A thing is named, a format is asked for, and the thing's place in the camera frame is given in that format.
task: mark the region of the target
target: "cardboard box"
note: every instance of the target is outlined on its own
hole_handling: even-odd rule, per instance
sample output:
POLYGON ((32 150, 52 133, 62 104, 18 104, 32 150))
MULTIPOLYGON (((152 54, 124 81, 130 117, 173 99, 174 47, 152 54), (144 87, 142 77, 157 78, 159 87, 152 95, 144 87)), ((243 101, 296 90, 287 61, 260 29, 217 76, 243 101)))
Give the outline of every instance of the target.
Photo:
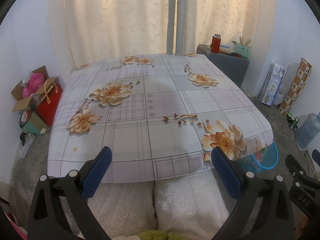
MULTIPOLYGON (((42 66, 36 70, 33 71, 33 73, 41 73, 44 76, 44 80, 50 79, 52 80, 56 85, 59 84, 59 78, 58 77, 52 77, 49 78, 47 69, 45 66, 42 66)), ((44 97, 44 84, 34 93, 34 95, 23 98, 22 97, 22 90, 24 89, 23 86, 21 86, 22 80, 14 87, 14 89, 11 91, 11 94, 13 97, 17 100, 17 103, 15 104, 14 108, 12 109, 12 113, 16 111, 23 110, 27 108, 28 106, 32 106, 35 108, 38 106, 43 97, 44 97)), ((52 84, 47 84, 46 89, 50 87, 52 84)))
POLYGON ((275 60, 271 63, 268 75, 263 86, 259 101, 267 106, 271 106, 278 93, 282 78, 284 76, 283 64, 275 60))
POLYGON ((298 67, 296 76, 291 84, 289 92, 286 94, 281 103, 281 106, 279 107, 279 111, 282 115, 286 115, 299 98, 301 91, 303 90, 308 77, 310 76, 312 68, 312 65, 310 65, 310 63, 302 57, 300 66, 298 67))

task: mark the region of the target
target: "tablecloth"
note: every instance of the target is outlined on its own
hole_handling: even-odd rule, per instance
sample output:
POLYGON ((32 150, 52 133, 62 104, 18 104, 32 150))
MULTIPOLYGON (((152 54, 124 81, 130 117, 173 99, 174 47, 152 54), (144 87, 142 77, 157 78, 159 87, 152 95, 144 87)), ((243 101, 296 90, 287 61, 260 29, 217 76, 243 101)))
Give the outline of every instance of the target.
POLYGON ((102 182, 167 179, 211 169, 273 141, 271 125, 205 55, 144 54, 74 68, 51 131, 48 175, 79 170, 103 146, 102 182))

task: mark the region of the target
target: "white fleece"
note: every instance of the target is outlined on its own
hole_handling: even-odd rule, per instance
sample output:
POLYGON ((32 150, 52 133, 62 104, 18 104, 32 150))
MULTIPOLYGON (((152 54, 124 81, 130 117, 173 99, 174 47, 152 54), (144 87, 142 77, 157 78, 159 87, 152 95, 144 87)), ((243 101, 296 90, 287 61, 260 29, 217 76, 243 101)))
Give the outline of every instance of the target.
MULTIPOLYGON (((81 233, 78 234, 79 237, 84 239, 83 235, 81 233)), ((112 240, 141 240, 139 236, 116 236, 115 238, 112 238, 112 240)))
POLYGON ((155 181, 158 230, 210 240, 228 218, 212 171, 155 181))
POLYGON ((140 239, 134 235, 157 227, 152 204, 153 186, 153 181, 101 183, 88 206, 112 239, 140 239))

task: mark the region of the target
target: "chopstick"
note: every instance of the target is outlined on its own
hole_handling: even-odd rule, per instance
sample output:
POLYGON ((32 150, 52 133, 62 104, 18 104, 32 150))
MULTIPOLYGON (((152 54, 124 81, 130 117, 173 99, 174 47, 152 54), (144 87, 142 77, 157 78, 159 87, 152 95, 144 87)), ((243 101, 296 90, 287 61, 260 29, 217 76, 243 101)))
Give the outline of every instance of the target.
POLYGON ((250 40, 250 39, 249 39, 249 40, 247 40, 247 42, 245 43, 245 46, 248 46, 250 42, 251 42, 251 40, 250 40))
MULTIPOLYGON (((240 40, 240 44, 243 45, 243 37, 239 36, 239 40, 240 40)), ((248 40, 246 41, 246 43, 244 44, 244 46, 248 46, 250 42, 251 42, 251 40, 248 39, 248 40)))

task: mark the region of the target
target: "red gift bag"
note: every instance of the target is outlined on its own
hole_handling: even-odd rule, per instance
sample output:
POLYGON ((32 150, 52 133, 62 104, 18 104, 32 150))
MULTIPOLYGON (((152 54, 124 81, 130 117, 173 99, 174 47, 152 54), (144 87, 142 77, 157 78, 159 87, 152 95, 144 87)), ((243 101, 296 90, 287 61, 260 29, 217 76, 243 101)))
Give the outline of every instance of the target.
POLYGON ((52 80, 48 79, 44 83, 44 94, 45 96, 42 99, 41 104, 39 104, 39 106, 37 107, 37 112, 48 126, 52 126, 54 115, 56 113, 60 96, 62 94, 62 88, 59 84, 57 86, 52 80), (55 86, 55 91, 52 91, 49 96, 48 92, 46 91, 47 82, 51 82, 55 86))

